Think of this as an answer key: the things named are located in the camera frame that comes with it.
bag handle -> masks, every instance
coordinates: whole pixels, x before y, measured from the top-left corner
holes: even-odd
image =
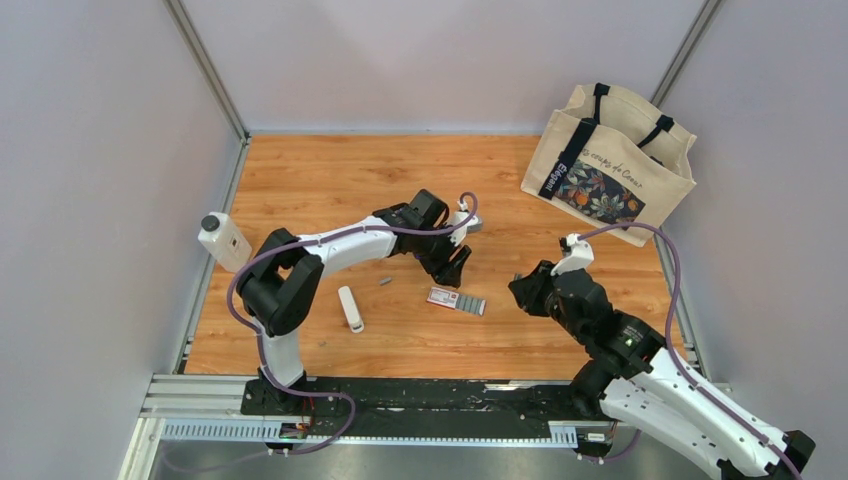
[[[657,119],[657,126],[655,126],[654,129],[651,130],[651,133],[649,133],[648,136],[645,137],[645,139],[642,140],[641,142],[639,142],[639,145],[636,145],[636,146],[639,147],[639,148],[644,147],[645,145],[651,143],[651,141],[653,139],[657,138],[657,135],[660,134],[660,131],[668,132],[669,130],[671,130],[671,127],[673,127],[673,126],[674,126],[674,119],[673,118],[671,118],[667,115],[660,115],[660,118]]]
[[[609,85],[596,83],[592,95],[595,96],[595,115],[592,118],[595,119],[595,123],[601,123],[601,97],[609,95]]]
[[[589,139],[592,138],[592,132],[595,131],[595,127],[597,126],[598,124],[591,119],[587,118],[580,120],[580,123],[574,130],[574,135],[571,136],[571,139],[568,140],[568,144],[562,152],[560,152],[559,157],[557,157],[554,168],[552,168],[551,173],[548,174],[548,179],[545,180],[542,184],[542,188],[539,189],[540,197],[546,200],[551,200],[554,197],[554,194],[559,191],[559,187],[562,185],[566,173],[574,166],[574,162],[577,161],[577,156],[580,155],[580,152],[583,151],[583,147],[585,147],[586,143],[589,142]]]

white wall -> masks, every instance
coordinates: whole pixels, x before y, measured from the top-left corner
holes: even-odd
[[[650,97],[700,1],[185,0],[253,130],[541,131],[579,83]]]
[[[662,106],[699,135],[699,182],[667,222],[696,337],[762,418],[848,457],[848,3],[728,2]]]
[[[161,1],[0,1],[0,478],[115,478],[231,132]]]

wooden table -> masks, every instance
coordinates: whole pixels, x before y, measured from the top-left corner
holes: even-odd
[[[454,207],[465,190],[480,199],[480,233],[461,292],[487,301],[483,316],[425,303],[434,285],[412,256],[356,265],[322,280],[301,327],[311,375],[571,379],[583,349],[553,320],[519,310],[507,289],[515,273],[561,257],[560,236],[590,226],[519,190],[536,136],[258,136],[232,217],[254,247],[274,229],[317,233],[412,200],[426,188]],[[653,244],[610,235],[591,241],[589,272],[614,305],[663,331],[669,296]],[[385,286],[380,279],[392,277]],[[254,374],[253,333],[227,313],[232,274],[216,267],[186,373]],[[337,290],[348,285],[365,330],[349,330]],[[675,326],[675,339],[679,334]]]

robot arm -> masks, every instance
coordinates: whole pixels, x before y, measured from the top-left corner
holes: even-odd
[[[785,452],[800,471],[815,444],[802,432],[783,431],[754,417],[691,367],[691,386],[673,363],[665,339],[642,320],[615,310],[604,288],[585,268],[594,256],[577,235],[562,239],[564,258],[541,261],[533,272],[510,283],[518,306],[530,315],[551,317],[592,360],[575,377],[575,402],[625,421],[696,463],[716,480],[791,479],[767,445],[721,408],[708,392],[752,422]]]
[[[261,330],[264,360],[274,377],[289,386],[303,376],[297,332],[324,277],[360,262],[412,253],[437,284],[459,287],[462,267],[471,255],[471,248],[463,246],[462,241],[468,233],[482,228],[480,218],[471,218],[449,234],[421,235],[404,230],[459,225],[471,215],[467,210],[467,205],[460,203],[460,211],[448,220],[447,204],[421,190],[410,203],[377,210],[361,222],[329,232],[296,237],[285,228],[273,231],[257,256],[296,242],[307,245],[255,263],[239,278],[235,290]],[[343,233],[359,227],[361,232]],[[280,269],[289,270],[286,278]]]

tote bag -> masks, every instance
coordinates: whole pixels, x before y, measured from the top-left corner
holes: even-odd
[[[551,116],[521,190],[594,227],[659,227],[695,186],[687,156],[695,138],[626,88],[580,85]],[[637,246],[653,235],[610,233]]]

